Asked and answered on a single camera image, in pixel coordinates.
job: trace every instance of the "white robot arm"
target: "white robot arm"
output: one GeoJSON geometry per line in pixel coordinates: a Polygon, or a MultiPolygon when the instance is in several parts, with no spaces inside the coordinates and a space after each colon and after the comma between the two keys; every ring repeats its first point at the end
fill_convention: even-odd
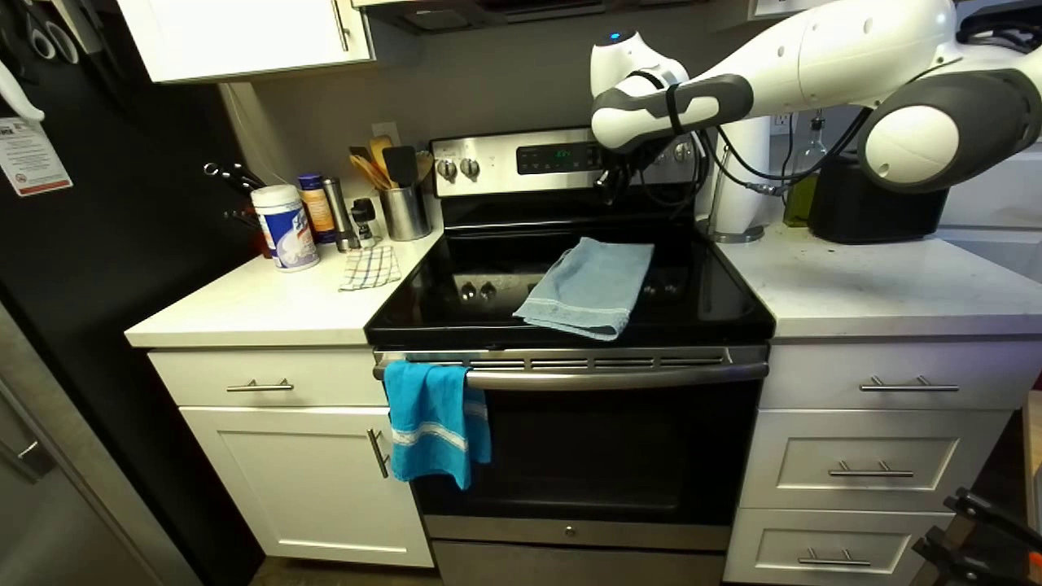
{"type": "Polygon", "coordinates": [[[591,137],[630,153],[679,129],[864,104],[867,174],[896,192],[942,188],[1042,129],[1042,52],[954,40],[952,0],[834,0],[757,32],[711,71],[630,36],[589,60],[591,137]]]}

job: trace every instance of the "utensil holder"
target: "utensil holder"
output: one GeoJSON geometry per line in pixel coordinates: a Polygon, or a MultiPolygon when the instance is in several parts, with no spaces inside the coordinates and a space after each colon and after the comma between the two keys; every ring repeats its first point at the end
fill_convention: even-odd
{"type": "Polygon", "coordinates": [[[416,240],[425,235],[416,188],[390,186],[385,203],[390,240],[416,240]]]}

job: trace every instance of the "cabinet drawer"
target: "cabinet drawer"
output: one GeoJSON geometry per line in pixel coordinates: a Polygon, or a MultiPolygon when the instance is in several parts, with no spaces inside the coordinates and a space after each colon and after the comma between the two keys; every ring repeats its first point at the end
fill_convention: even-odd
{"type": "Polygon", "coordinates": [[[1042,341],[775,345],[761,409],[1020,409],[1042,341]]]}
{"type": "Polygon", "coordinates": [[[910,545],[952,515],[765,515],[739,510],[726,551],[732,582],[910,582],[910,545]]]}
{"type": "Polygon", "coordinates": [[[761,414],[741,508],[933,510],[972,485],[1006,414],[761,414]]]}
{"type": "Polygon", "coordinates": [[[386,404],[368,350],[151,352],[181,406],[386,404]]]}

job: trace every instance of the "paper towel roll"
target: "paper towel roll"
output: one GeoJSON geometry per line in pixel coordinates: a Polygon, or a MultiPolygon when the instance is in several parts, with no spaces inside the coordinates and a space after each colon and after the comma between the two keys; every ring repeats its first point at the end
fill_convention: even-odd
{"type": "MultiPolygon", "coordinates": [[[[768,168],[771,116],[750,116],[750,121],[723,123],[723,129],[751,168],[768,168]]],[[[737,176],[741,182],[761,182],[728,153],[728,147],[723,141],[716,141],[716,160],[728,168],[728,176],[737,176]]],[[[750,235],[756,235],[756,228],[761,228],[771,198],[757,197],[746,186],[737,186],[728,176],[723,176],[716,166],[706,176],[704,188],[711,188],[711,197],[712,197],[711,228],[718,237],[750,237],[750,235]]]]}

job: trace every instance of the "backsplash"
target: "backsplash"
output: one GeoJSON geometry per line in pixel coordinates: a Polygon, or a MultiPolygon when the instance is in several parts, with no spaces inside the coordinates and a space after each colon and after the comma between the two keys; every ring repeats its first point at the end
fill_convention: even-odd
{"type": "Polygon", "coordinates": [[[228,83],[225,101],[247,164],[263,178],[303,168],[346,176],[346,153],[395,121],[403,142],[432,137],[583,128],[589,46],[639,28],[659,52],[704,71],[750,32],[712,25],[711,6],[406,36],[406,54],[375,71],[309,71],[228,83]]]}

